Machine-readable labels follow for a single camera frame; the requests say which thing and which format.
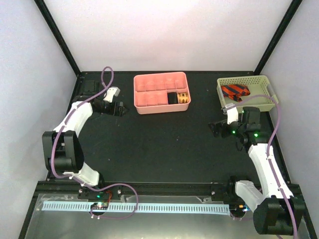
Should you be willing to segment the pink compartment organizer box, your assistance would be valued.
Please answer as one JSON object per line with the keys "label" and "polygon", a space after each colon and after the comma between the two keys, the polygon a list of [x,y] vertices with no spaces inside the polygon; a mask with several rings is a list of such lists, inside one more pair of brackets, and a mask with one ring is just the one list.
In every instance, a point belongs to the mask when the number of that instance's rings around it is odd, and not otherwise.
{"label": "pink compartment organizer box", "polygon": [[[187,104],[169,105],[170,92],[188,93]],[[184,72],[136,75],[134,77],[134,106],[141,115],[182,112],[188,109],[191,96]]]}

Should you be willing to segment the black right frame post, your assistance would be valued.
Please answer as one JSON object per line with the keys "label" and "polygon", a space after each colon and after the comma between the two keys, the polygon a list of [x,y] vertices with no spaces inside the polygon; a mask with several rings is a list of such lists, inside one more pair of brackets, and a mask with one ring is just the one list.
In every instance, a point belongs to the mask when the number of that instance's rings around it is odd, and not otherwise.
{"label": "black right frame post", "polygon": [[275,50],[277,44],[285,33],[287,27],[289,26],[291,20],[302,4],[303,0],[292,0],[289,7],[287,8],[282,20],[280,21],[274,35],[272,36],[267,48],[265,49],[259,63],[257,64],[254,75],[260,75],[264,67],[266,66],[268,60],[270,59],[273,51]]}

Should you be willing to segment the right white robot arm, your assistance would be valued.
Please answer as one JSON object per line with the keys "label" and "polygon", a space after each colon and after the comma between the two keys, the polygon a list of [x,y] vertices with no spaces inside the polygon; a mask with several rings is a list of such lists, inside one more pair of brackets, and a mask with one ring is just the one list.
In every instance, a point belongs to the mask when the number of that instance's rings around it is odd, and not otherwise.
{"label": "right white robot arm", "polygon": [[227,109],[227,118],[209,123],[214,137],[234,136],[239,151],[245,150],[252,160],[261,188],[248,180],[237,180],[227,187],[227,196],[233,201],[240,198],[253,213],[253,223],[261,235],[298,235],[305,210],[302,199],[295,197],[285,183],[276,163],[269,136],[262,132],[261,112],[256,107]]}

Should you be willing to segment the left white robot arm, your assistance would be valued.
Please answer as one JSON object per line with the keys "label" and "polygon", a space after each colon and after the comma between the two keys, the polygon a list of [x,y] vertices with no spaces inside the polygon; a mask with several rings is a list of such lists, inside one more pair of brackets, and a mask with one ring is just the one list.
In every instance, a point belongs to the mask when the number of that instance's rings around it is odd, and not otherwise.
{"label": "left white robot arm", "polygon": [[128,109],[123,102],[114,102],[120,89],[110,87],[95,96],[76,96],[63,121],[52,131],[42,135],[44,162],[56,178],[75,179],[81,185],[90,187],[89,192],[96,199],[107,193],[103,175],[85,163],[79,142],[79,134],[93,113],[122,117]]}

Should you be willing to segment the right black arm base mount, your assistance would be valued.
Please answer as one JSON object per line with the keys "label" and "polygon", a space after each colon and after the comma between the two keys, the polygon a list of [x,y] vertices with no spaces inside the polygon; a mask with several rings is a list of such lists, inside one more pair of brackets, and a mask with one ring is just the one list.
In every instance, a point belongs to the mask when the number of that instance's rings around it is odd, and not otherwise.
{"label": "right black arm base mount", "polygon": [[220,202],[244,202],[244,200],[235,193],[235,182],[212,183],[210,185],[211,198],[213,201]]}

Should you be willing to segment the rolled black tie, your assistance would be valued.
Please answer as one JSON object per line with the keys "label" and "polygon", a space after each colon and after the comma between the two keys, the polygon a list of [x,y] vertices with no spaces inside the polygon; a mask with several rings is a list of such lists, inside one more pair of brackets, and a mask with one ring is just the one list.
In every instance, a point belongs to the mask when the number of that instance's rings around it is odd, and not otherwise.
{"label": "rolled black tie", "polygon": [[170,92],[167,94],[167,101],[169,105],[178,104],[177,92]]}

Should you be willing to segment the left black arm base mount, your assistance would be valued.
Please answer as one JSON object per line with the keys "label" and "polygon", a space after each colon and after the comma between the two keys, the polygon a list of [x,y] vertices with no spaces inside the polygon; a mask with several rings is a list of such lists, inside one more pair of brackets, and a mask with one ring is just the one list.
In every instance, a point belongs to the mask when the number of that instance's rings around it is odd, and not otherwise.
{"label": "left black arm base mount", "polygon": [[81,187],[77,199],[93,201],[119,200],[122,195],[123,186],[117,185],[103,191],[93,191],[88,187]]}

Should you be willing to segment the black frame post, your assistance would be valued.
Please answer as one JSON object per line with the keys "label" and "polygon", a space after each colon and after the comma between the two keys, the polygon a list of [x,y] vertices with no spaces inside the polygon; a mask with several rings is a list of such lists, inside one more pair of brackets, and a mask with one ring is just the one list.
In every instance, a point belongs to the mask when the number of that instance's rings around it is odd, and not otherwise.
{"label": "black frame post", "polygon": [[34,0],[36,6],[38,7],[41,15],[43,16],[45,22],[47,23],[50,31],[52,32],[55,40],[57,41],[58,45],[60,46],[65,58],[67,59],[70,67],[72,68],[73,72],[76,76],[81,74],[81,71],[61,33],[59,30],[49,8],[47,7],[44,0]]}
{"label": "black frame post", "polygon": [[289,7],[287,8],[282,20],[280,21],[274,35],[272,36],[267,48],[265,49],[259,63],[257,64],[254,75],[260,75],[264,67],[266,66],[268,60],[270,59],[273,51],[275,50],[277,44],[285,33],[287,27],[289,26],[291,20],[302,4],[303,0],[292,0]]}

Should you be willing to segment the green perforated plastic basket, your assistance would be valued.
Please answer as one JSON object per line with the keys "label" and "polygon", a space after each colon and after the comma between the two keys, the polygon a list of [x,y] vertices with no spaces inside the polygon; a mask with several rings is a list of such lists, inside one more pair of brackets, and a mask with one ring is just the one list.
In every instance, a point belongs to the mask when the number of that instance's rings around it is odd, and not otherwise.
{"label": "green perforated plastic basket", "polygon": [[[223,96],[222,93],[221,86],[233,84],[240,84],[248,87],[250,95],[242,96],[242,101],[255,95],[268,95],[276,100],[277,103],[279,102],[269,79],[264,75],[219,78],[217,79],[217,93],[222,109],[228,104],[238,104],[238,102]],[[237,110],[240,113],[243,107],[258,107],[261,112],[269,112],[274,106],[275,104],[268,98],[257,97],[240,105],[237,107]]]}

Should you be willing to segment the orange navy striped tie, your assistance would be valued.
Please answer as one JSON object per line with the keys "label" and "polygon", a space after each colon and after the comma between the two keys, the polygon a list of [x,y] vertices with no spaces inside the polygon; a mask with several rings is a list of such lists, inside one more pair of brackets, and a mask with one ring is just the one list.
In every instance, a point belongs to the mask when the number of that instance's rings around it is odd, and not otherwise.
{"label": "orange navy striped tie", "polygon": [[224,97],[235,102],[242,102],[242,97],[249,96],[250,90],[247,86],[241,84],[223,85],[221,90]]}

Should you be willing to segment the rolled yellow patterned tie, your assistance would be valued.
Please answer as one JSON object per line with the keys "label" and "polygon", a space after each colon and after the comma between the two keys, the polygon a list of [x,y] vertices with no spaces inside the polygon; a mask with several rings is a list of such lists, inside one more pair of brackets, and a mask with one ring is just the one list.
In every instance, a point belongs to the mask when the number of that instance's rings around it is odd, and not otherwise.
{"label": "rolled yellow patterned tie", "polygon": [[188,93],[178,93],[177,99],[179,104],[187,104],[189,102]]}

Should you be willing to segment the black left frame post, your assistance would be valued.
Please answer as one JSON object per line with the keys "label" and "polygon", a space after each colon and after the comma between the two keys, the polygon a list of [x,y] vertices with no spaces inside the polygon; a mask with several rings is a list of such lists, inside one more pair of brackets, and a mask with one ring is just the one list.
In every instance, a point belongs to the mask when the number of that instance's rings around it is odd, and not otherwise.
{"label": "black left frame post", "polygon": [[47,7],[44,0],[34,0],[36,6],[38,7],[41,15],[43,16],[45,22],[47,23],[50,31],[52,32],[55,40],[57,41],[58,45],[60,46],[65,58],[67,59],[70,67],[72,68],[73,72],[76,76],[81,74],[81,71],[61,33],[59,30],[49,8]]}

